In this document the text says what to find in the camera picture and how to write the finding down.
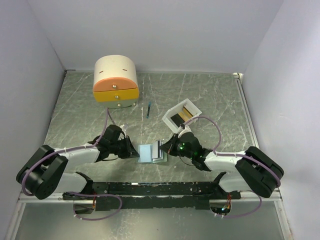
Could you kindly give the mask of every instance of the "blue pen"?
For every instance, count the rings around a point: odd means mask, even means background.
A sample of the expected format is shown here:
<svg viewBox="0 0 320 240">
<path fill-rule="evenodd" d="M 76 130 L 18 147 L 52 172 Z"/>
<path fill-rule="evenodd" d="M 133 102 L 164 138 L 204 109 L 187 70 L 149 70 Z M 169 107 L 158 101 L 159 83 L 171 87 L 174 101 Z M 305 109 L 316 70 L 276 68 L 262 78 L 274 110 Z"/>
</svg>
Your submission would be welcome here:
<svg viewBox="0 0 320 240">
<path fill-rule="evenodd" d="M 149 101 L 148 112 L 146 113 L 146 118 L 147 118 L 147 119 L 149 118 L 150 107 L 151 107 L 151 101 Z"/>
</svg>

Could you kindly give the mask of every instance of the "purple cable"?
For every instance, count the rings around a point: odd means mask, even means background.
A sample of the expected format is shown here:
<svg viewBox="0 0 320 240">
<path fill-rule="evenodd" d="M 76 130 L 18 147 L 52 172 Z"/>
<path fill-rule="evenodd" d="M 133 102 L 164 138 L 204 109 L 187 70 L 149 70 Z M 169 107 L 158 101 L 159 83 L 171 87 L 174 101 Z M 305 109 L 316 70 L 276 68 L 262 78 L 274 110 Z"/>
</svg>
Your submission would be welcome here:
<svg viewBox="0 0 320 240">
<path fill-rule="evenodd" d="M 113 123 L 113 125 L 117 125 L 117 124 L 115 123 L 115 121 L 113 120 L 113 118 L 112 118 L 112 116 L 111 116 L 111 114 L 110 114 L 109 111 L 108 111 L 108 115 L 109 115 L 109 118 L 110 118 L 111 122 Z"/>
<path fill-rule="evenodd" d="M 222 141 L 222 135 L 221 135 L 221 131 L 220 128 L 218 127 L 218 125 L 215 123 L 215 121 L 213 121 L 210 117 L 208 116 L 194 116 L 193 118 L 190 118 L 188 121 L 186 121 L 184 124 L 188 124 L 190 123 L 192 120 L 194 119 L 207 119 L 208 121 L 210 121 L 211 123 L 213 123 L 213 125 L 215 126 L 215 128 L 218 130 L 219 133 L 219 141 L 217 143 L 217 145 L 212 149 L 213 153 L 216 154 L 216 149 L 220 146 L 221 141 Z"/>
<path fill-rule="evenodd" d="M 208 121 L 210 121 L 211 123 L 213 123 L 213 125 L 216 127 L 216 129 L 217 129 L 217 131 L 218 131 L 218 133 L 219 133 L 219 142 L 217 143 L 217 145 L 216 145 L 214 148 L 212 148 L 212 152 L 213 152 L 215 155 L 217 155 L 217 156 L 225 156 L 225 157 L 234 157 L 234 156 L 235 156 L 235 157 L 246 158 L 246 159 L 248 159 L 248 160 L 250 160 L 250 161 L 252 161 L 252 162 L 260 165 L 260 166 L 263 167 L 265 170 L 267 170 L 267 171 L 275 178 L 275 180 L 276 180 L 276 182 L 277 182 L 277 187 L 280 187 L 281 182 L 280 182 L 279 177 L 278 177 L 269 167 L 267 167 L 267 166 L 264 165 L 263 163 L 259 162 L 258 160 L 254 159 L 253 157 L 247 156 L 247 155 L 244 155 L 244 154 L 236 154 L 236 153 L 235 153 L 235 154 L 232 154 L 232 153 L 221 153 L 221 152 L 217 153 L 216 150 L 217 150 L 217 148 L 220 146 L 221 141 L 222 141 L 222 134 L 221 134 L 221 131 L 220 131 L 219 126 L 216 124 L 215 121 L 213 121 L 213 120 L 212 120 L 210 117 L 208 117 L 208 116 L 194 116 L 194 117 L 190 118 L 188 121 L 186 121 L 184 124 L 186 125 L 186 124 L 190 123 L 190 122 L 191 122 L 192 120 L 194 120 L 194 119 L 207 119 Z M 223 216 L 223 217 L 224 217 L 224 218 L 228 218 L 228 219 L 235 219 L 235 218 L 241 218 L 241 217 L 245 217 L 245 216 L 248 216 L 248 215 L 250 215 L 250 214 L 253 214 L 253 213 L 256 212 L 256 211 L 261 207 L 261 205 L 262 205 L 262 198 L 261 198 L 259 195 L 257 195 L 257 196 L 259 197 L 260 202 L 259 202 L 259 205 L 258 205 L 255 209 L 253 209 L 252 211 L 249 211 L 249 212 L 246 212 L 246 213 L 243 213 L 243 214 L 239 214 L 239 215 L 235 215 L 235 216 Z"/>
<path fill-rule="evenodd" d="M 77 195 L 79 197 L 113 197 L 113 198 L 116 198 L 119 200 L 120 204 L 119 204 L 119 207 L 118 209 L 109 214 L 108 216 L 104 216 L 104 217 L 100 217 L 100 218 L 86 218 L 86 217 L 80 217 L 78 214 L 76 214 L 76 209 L 75 209 L 75 206 L 73 205 L 73 213 L 74 213 L 74 216 L 80 220 L 85 220 L 85 221 L 100 221 L 100 220 L 104 220 L 104 219 L 108 219 L 108 218 L 111 218 L 112 216 L 116 215 L 120 210 L 121 210 L 121 207 L 122 207 L 122 200 L 119 196 L 117 195 L 113 195 L 113 194 L 82 194 L 82 193 L 78 193 L 78 192 L 73 192 L 73 191 L 69 191 L 68 192 L 69 194 L 73 194 L 73 195 Z"/>
<path fill-rule="evenodd" d="M 187 124 L 189 122 L 191 122 L 193 119 L 207 119 L 208 121 L 210 121 L 211 123 L 213 123 L 213 125 L 216 127 L 218 133 L 219 133 L 219 142 L 218 144 L 212 149 L 213 153 L 217 156 L 225 156 L 225 157 L 241 157 L 241 158 L 245 158 L 245 159 L 248 159 L 258 165 L 260 165 L 261 167 L 263 167 L 265 170 L 267 170 L 273 177 L 274 179 L 276 180 L 276 183 L 277 183 L 277 188 L 280 187 L 281 185 L 281 182 L 280 182 L 280 179 L 279 177 L 269 168 L 267 167 L 266 165 L 264 165 L 263 163 L 259 162 L 258 160 L 254 159 L 253 157 L 251 156 L 247 156 L 247 155 L 243 155 L 243 154 L 232 154 L 232 153 L 223 153 L 223 152 L 219 152 L 217 153 L 216 152 L 216 149 L 220 146 L 221 144 L 221 140 L 222 140 L 222 135 L 221 135 L 221 131 L 220 131 L 220 128 L 218 127 L 218 125 L 215 123 L 215 121 L 213 121 L 210 117 L 208 116 L 194 116 L 193 118 L 190 118 L 188 121 L 186 121 L 184 124 Z"/>
<path fill-rule="evenodd" d="M 108 115 L 109 114 L 109 109 L 107 108 L 106 109 L 106 119 L 105 119 L 105 123 L 104 123 L 104 127 L 103 127 L 103 130 L 102 130 L 102 133 L 101 135 L 99 136 L 99 138 L 95 141 L 95 143 L 93 145 L 90 145 L 90 146 L 87 146 L 86 148 L 87 149 L 91 149 L 91 148 L 94 148 L 98 143 L 99 141 L 101 140 L 101 138 L 103 137 L 106 129 L 107 129 L 107 123 L 108 123 Z M 35 163 L 30 169 L 29 171 L 26 172 L 26 174 L 24 175 L 23 179 L 22 179 L 22 183 L 21 183 L 21 187 L 22 187 L 22 192 L 27 195 L 27 196 L 33 196 L 32 193 L 29 193 L 27 192 L 27 189 L 26 189 L 26 181 L 27 181 L 27 178 L 28 176 L 30 175 L 30 173 L 36 168 L 38 167 L 40 164 L 42 164 L 45 160 L 51 158 L 52 156 L 56 155 L 56 154 L 61 154 L 61 153 L 64 153 L 64 152 L 71 152 L 71 151 L 75 151 L 75 150 L 80 150 L 80 149 L 84 149 L 85 146 L 74 146 L 74 147 L 70 147 L 70 148 L 67 148 L 66 150 L 59 150 L 59 151 L 54 151 L 50 154 L 48 154 L 47 156 L 41 158 L 37 163 Z"/>
<path fill-rule="evenodd" d="M 221 215 L 221 214 L 216 214 L 216 215 L 221 216 L 221 217 L 226 218 L 226 219 L 237 219 L 237 218 L 242 218 L 242 217 L 248 216 L 248 215 L 250 215 L 250 214 L 253 214 L 253 213 L 256 212 L 256 211 L 261 207 L 261 205 L 262 205 L 262 198 L 261 198 L 259 195 L 257 195 L 257 196 L 258 196 L 258 198 L 259 198 L 259 205 L 258 205 L 255 209 L 253 209 L 253 210 L 251 210 L 251 211 L 248 211 L 248 212 L 246 212 L 246 213 L 242 213 L 242 214 L 239 214 L 239 215 L 233 215 L 233 216 Z"/>
</svg>

